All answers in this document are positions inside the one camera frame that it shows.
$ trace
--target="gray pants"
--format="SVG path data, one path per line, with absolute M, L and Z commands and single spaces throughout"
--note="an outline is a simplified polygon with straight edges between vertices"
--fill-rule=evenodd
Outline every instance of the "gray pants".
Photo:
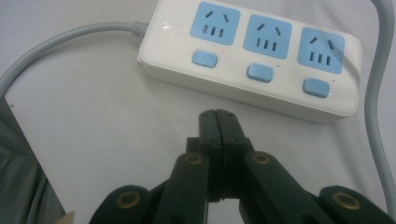
M 64 210 L 20 126 L 0 100 L 0 223 L 50 224 Z

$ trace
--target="white power strip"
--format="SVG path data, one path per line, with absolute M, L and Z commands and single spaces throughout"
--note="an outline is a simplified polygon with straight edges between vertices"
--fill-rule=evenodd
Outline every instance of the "white power strip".
M 214 1 L 162 0 L 139 62 L 156 79 L 317 123 L 359 101 L 356 37 Z

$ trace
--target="white table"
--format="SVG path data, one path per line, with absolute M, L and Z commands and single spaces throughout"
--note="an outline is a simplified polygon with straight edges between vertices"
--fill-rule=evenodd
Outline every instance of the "white table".
M 64 209 L 76 210 L 75 223 L 89 222 L 115 188 L 134 184 L 152 189 L 167 179 L 177 156 L 185 151 L 186 138 L 198 136 L 198 115 L 212 108 L 234 112 L 256 150 L 276 156 L 305 189 L 318 194 L 324 187 L 341 185 L 385 209 L 363 120 L 363 96 L 377 37 L 372 3 L 227 2 L 356 36 L 364 53 L 356 114 L 317 125 L 162 83 L 148 77 L 137 63 L 137 38 L 121 32 L 82 37 L 31 65 L 6 96 Z M 54 35 L 99 21 L 149 22 L 156 5 L 156 0 L 3 0 L 0 74 L 28 49 Z M 395 46 L 379 102 L 381 131 L 394 174 Z M 237 201 L 210 204 L 208 223 L 241 222 Z

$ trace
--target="blue button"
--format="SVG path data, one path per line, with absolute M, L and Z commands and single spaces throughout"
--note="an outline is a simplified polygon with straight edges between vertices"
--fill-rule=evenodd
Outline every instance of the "blue button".
M 330 85 L 325 81 L 309 78 L 304 81 L 303 90 L 306 94 L 326 98 L 330 93 Z
M 253 63 L 247 69 L 247 76 L 262 82 L 270 82 L 273 78 L 274 71 L 271 67 Z
M 205 67 L 215 67 L 218 62 L 218 56 L 202 50 L 196 50 L 192 55 L 192 62 Z

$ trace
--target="power cord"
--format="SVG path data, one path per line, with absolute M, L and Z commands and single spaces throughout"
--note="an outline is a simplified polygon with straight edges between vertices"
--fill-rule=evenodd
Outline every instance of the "power cord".
M 391 0 L 371 0 L 375 5 L 379 20 L 378 43 L 375 51 L 372 70 L 366 90 L 364 116 L 366 130 L 370 147 L 372 150 L 375 166 L 385 194 L 385 200 L 389 216 L 396 220 L 396 186 L 389 168 L 387 156 L 384 151 L 381 135 L 378 128 L 377 104 L 378 94 L 382 77 L 389 58 L 390 47 L 394 32 L 394 9 Z M 104 32 L 104 31 L 127 31 L 138 37 L 143 37 L 147 31 L 148 24 L 135 21 L 127 22 L 103 22 L 82 26 L 80 28 L 57 35 L 44 43 L 29 50 L 21 56 L 8 70 L 0 77 L 0 98 L 4 97 L 12 81 L 29 64 L 43 56 L 49 50 L 56 48 L 63 43 L 78 38 L 83 35 Z

